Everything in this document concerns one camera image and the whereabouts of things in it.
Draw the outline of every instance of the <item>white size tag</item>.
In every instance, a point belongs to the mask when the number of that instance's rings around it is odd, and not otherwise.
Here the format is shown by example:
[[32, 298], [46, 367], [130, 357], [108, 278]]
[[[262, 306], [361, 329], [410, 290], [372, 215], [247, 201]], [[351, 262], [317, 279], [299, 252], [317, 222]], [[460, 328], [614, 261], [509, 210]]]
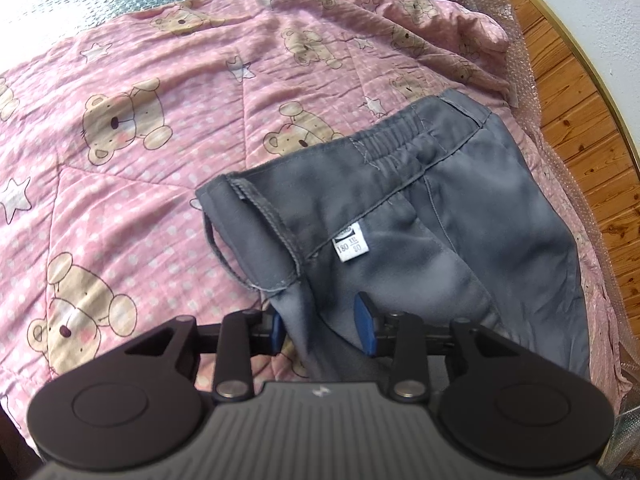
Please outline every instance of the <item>white size tag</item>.
[[340, 231], [333, 242], [335, 252], [338, 253], [341, 262], [348, 262], [356, 256], [369, 252], [369, 247], [358, 222]]

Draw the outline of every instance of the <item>pink blanket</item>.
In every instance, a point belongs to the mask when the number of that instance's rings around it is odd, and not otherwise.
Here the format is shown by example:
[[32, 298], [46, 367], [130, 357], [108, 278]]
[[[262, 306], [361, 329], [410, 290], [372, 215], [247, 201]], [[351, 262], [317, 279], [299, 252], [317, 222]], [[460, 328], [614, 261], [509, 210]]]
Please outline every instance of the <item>pink blanket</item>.
[[[213, 257], [196, 187], [445, 88], [500, 115], [574, 233], [591, 375], [617, 407], [628, 384], [615, 316], [575, 211], [510, 113], [507, 48], [494, 20], [444, 0], [189, 0], [5, 73], [0, 399], [23, 435], [29, 400], [55, 375], [177, 314], [219, 322], [259, 302]], [[204, 359], [197, 387], [213, 365]], [[304, 374], [290, 344], [254, 371], [258, 382]]]

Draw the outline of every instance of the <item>elastic waistband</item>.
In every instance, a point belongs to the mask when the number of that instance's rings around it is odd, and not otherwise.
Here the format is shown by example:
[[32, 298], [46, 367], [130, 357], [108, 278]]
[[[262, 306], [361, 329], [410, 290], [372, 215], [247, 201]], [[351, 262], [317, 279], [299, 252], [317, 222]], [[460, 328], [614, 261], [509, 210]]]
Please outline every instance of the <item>elastic waistband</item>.
[[350, 137], [218, 176], [196, 195], [227, 243], [224, 233], [233, 228], [224, 224], [233, 218], [220, 208], [229, 208], [233, 196], [250, 202], [293, 257], [292, 271], [298, 271], [341, 230], [457, 151], [490, 115], [449, 89]]

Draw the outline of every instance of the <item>waistband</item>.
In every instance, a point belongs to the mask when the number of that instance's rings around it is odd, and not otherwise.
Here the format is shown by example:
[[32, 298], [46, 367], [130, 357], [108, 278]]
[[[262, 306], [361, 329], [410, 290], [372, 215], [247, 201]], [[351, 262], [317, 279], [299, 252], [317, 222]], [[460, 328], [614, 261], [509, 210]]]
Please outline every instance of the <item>waistband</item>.
[[245, 267], [251, 264], [243, 264], [239, 255], [258, 250], [268, 251], [275, 265], [290, 270], [285, 279], [262, 276], [257, 287], [282, 290], [300, 275], [307, 258], [455, 153], [490, 116], [486, 107], [447, 89], [350, 137], [217, 176], [198, 188], [196, 196], [206, 224], [212, 223], [232, 248], [249, 279], [252, 272]]

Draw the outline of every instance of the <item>fabric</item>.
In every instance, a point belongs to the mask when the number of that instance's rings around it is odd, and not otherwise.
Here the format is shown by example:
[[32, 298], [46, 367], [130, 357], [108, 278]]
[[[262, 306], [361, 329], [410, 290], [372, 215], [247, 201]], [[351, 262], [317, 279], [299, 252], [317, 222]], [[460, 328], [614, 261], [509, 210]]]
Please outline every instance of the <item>fabric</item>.
[[[574, 234], [591, 377], [619, 403], [600, 267], [504, 99], [507, 47], [493, 20], [444, 0], [187, 0], [121, 16], [2, 73], [2, 408], [28, 437], [28, 403], [51, 378], [178, 314], [213, 323], [259, 303], [211, 253], [197, 187], [447, 88], [501, 118]], [[254, 359], [256, 381], [299, 379], [298, 365], [289, 344]], [[204, 356], [198, 388], [210, 388], [213, 368]]]
[[[428, 324], [479, 322], [589, 377], [589, 332], [571, 231], [502, 121], [463, 94], [422, 98], [346, 139], [196, 190], [248, 279], [273, 291], [318, 381], [379, 378], [353, 299]], [[332, 239], [358, 223], [367, 253]]]

